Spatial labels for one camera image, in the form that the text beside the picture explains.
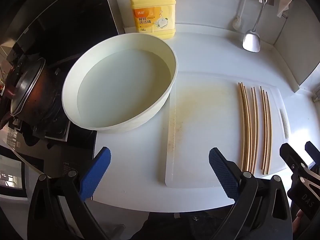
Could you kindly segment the wooden chopstick three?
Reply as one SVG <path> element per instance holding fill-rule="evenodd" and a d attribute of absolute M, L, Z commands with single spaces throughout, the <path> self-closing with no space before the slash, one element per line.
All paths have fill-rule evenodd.
<path fill-rule="evenodd" d="M 251 114 L 249 108 L 249 101 L 246 88 L 243 83 L 240 83 L 242 89 L 242 99 L 244 103 L 244 120 L 245 120 L 245 159 L 244 171 L 251 170 L 251 142 L 252 142 L 252 129 L 251 129 Z"/>

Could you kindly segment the wooden chopstick eight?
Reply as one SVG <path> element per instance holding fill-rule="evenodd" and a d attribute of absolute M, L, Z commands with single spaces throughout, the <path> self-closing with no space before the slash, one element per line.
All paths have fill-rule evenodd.
<path fill-rule="evenodd" d="M 266 160 L 266 168 L 265 172 L 266 174 L 269 174 L 270 172 L 270 166 L 271 166 L 271 157 L 272 157 L 272 118 L 271 118 L 271 108 L 270 108 L 270 101 L 268 97 L 268 93 L 266 94 L 266 106 L 267 106 L 267 120 L 268 120 L 268 147 L 267 147 L 267 160 Z"/>

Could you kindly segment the wooden chopstick one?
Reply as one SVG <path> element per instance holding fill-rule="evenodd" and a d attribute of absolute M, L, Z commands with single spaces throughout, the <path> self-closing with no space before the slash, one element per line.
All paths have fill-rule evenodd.
<path fill-rule="evenodd" d="M 243 171 L 244 158 L 245 158 L 245 121 L 244 121 L 244 107 L 243 107 L 243 98 L 241 84 L 238 83 L 239 90 L 239 104 L 240 104 L 240 121 L 241 121 L 241 157 L 240 157 L 240 170 Z"/>

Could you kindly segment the wooden chopstick two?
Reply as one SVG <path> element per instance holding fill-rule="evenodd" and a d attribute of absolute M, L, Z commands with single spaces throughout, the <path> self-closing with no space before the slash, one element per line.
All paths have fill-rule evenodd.
<path fill-rule="evenodd" d="M 250 148 L 249 148 L 249 117 L 248 117 L 248 110 L 247 110 L 247 102 L 245 97 L 245 90 L 243 83 L 239 83 L 240 92 L 241 92 L 241 99 L 242 99 L 242 108 L 243 108 L 243 125 L 244 125 L 244 157 L 242 162 L 242 170 L 248 171 L 249 169 L 249 155 L 250 155 Z"/>

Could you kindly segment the wooden chopstick five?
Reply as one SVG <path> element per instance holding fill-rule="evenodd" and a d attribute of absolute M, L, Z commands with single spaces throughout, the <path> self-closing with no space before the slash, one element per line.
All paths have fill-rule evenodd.
<path fill-rule="evenodd" d="M 257 157 L 258 157 L 258 144 L 259 144 L 259 113 L 258 102 L 255 87 L 252 88 L 253 107 L 254 107 L 254 160 L 253 160 L 253 174 L 256 171 Z"/>

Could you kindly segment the wooden chopstick six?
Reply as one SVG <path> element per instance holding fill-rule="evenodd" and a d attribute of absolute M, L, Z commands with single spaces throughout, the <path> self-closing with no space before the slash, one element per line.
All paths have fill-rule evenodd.
<path fill-rule="evenodd" d="M 262 174 L 264 174 L 265 169 L 265 152 L 266 152 L 266 112 L 265 112 L 265 99 L 264 99 L 264 90 L 260 86 L 260 94 L 261 94 L 261 103 L 262 103 L 262 117 L 263 117 L 263 144 L 262 144 L 262 161 L 261 161 L 261 170 Z"/>

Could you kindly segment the wooden chopstick seven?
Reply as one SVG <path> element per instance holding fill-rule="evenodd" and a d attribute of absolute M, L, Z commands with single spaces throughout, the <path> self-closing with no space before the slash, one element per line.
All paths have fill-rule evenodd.
<path fill-rule="evenodd" d="M 266 99 L 266 91 L 262 90 L 263 94 L 263 107 L 264 107 L 264 159 L 263 159 L 263 175 L 267 174 L 267 158 L 269 146 L 269 120 L 268 120 L 268 107 Z"/>

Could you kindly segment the wooden chopstick four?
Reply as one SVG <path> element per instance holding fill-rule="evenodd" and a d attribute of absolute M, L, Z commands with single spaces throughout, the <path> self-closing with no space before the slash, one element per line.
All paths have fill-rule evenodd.
<path fill-rule="evenodd" d="M 252 118 L 252 122 L 253 122 L 253 124 L 252 124 L 252 128 L 253 128 L 253 139 L 252 139 L 252 142 L 253 142 L 253 144 L 252 144 L 252 153 L 253 153 L 253 155 L 252 155 L 252 174 L 253 174 L 253 160 L 254 160 L 254 107 L 253 107 L 253 118 Z"/>

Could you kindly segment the black gas stove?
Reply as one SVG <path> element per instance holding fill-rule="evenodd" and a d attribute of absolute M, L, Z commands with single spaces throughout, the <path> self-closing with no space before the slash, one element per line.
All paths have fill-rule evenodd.
<path fill-rule="evenodd" d="M 73 124 L 62 107 L 62 87 L 73 64 L 88 48 L 78 43 L 18 43 L 9 50 L 9 71 L 1 88 L 1 127 L 17 131 L 27 147 L 44 146 L 91 158 L 96 132 Z"/>

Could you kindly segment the white cutting board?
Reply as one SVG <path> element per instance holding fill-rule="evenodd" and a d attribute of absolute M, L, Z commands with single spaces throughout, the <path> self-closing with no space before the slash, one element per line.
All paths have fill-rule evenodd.
<path fill-rule="evenodd" d="M 236 77 L 181 72 L 170 93 L 165 184 L 193 189 L 219 186 L 209 161 L 217 147 L 237 164 L 241 157 L 240 100 Z"/>

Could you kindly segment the white round basin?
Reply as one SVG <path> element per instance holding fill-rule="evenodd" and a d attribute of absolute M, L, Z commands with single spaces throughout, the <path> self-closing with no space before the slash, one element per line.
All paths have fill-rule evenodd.
<path fill-rule="evenodd" d="M 63 110 L 84 129 L 129 131 L 159 112 L 177 72 L 176 55 L 160 38 L 118 35 L 96 44 L 73 64 L 63 84 Z"/>

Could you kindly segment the dark pot with lid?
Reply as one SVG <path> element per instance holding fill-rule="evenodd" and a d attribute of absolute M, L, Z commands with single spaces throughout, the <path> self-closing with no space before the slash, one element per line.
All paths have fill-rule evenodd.
<path fill-rule="evenodd" d="M 20 77 L 11 98 L 10 109 L 1 119 L 1 127 L 11 118 L 32 126 L 50 122 L 62 107 L 62 72 L 48 66 L 44 58 L 30 64 Z"/>

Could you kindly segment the steel spatula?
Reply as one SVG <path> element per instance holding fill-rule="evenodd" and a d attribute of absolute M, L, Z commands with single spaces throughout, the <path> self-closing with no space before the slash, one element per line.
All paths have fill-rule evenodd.
<path fill-rule="evenodd" d="M 261 40 L 259 34 L 256 32 L 257 25 L 260 21 L 261 15 L 263 13 L 263 9 L 267 4 L 268 0 L 262 0 L 261 8 L 259 11 L 259 15 L 252 29 L 248 30 L 243 38 L 242 47 L 252 53 L 258 53 L 261 48 Z"/>

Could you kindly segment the yellow dish soap bottle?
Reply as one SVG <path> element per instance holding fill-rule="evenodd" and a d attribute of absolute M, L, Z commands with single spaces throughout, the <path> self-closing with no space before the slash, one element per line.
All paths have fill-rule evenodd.
<path fill-rule="evenodd" d="M 130 0 L 136 32 L 163 40 L 176 33 L 176 0 Z"/>

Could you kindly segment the white long-handled brush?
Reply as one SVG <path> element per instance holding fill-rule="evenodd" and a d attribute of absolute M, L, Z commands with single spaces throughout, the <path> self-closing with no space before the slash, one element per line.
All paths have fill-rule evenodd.
<path fill-rule="evenodd" d="M 237 16 L 235 17 L 235 19 L 233 20 L 232 26 L 233 26 L 234 30 L 239 30 L 241 27 L 241 20 L 242 20 L 242 15 L 244 13 L 246 2 L 247 2 L 247 0 L 242 0 L 242 2 L 240 4 L 240 11 L 237 14 Z"/>

